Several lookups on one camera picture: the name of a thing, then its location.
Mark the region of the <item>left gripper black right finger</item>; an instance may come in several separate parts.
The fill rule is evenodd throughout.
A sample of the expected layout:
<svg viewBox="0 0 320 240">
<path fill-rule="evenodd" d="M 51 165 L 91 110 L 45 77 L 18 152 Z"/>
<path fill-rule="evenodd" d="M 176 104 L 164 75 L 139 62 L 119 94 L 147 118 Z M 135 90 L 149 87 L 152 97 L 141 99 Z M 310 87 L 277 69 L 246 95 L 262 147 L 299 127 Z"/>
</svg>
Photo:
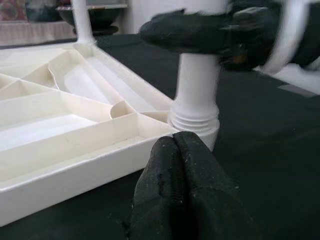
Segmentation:
<svg viewBox="0 0 320 240">
<path fill-rule="evenodd" d="M 198 240 L 256 240 L 258 228 L 238 197 L 236 186 L 198 135 L 173 135 L 188 186 Z"/>
</svg>

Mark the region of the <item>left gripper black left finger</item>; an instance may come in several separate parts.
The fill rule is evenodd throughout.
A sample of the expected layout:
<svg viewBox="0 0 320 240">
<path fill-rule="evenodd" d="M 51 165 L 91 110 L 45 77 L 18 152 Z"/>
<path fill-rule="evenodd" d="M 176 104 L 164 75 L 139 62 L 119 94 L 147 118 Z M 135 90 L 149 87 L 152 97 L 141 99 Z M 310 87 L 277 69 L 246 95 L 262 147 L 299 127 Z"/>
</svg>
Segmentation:
<svg viewBox="0 0 320 240">
<path fill-rule="evenodd" d="M 184 240 L 187 188 L 181 154 L 174 139 L 159 138 L 133 194 L 129 240 Z"/>
</svg>

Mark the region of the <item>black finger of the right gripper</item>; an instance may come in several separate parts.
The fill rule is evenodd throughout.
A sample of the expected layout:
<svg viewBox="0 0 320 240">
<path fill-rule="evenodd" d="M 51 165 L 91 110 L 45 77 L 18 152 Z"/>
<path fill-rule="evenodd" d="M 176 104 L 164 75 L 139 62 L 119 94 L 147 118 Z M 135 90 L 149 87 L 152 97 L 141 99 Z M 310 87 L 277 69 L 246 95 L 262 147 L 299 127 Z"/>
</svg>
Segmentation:
<svg viewBox="0 0 320 240">
<path fill-rule="evenodd" d="M 226 49 L 227 15 L 185 13 L 185 9 L 153 16 L 139 29 L 140 38 L 173 52 L 218 54 Z"/>
</svg>

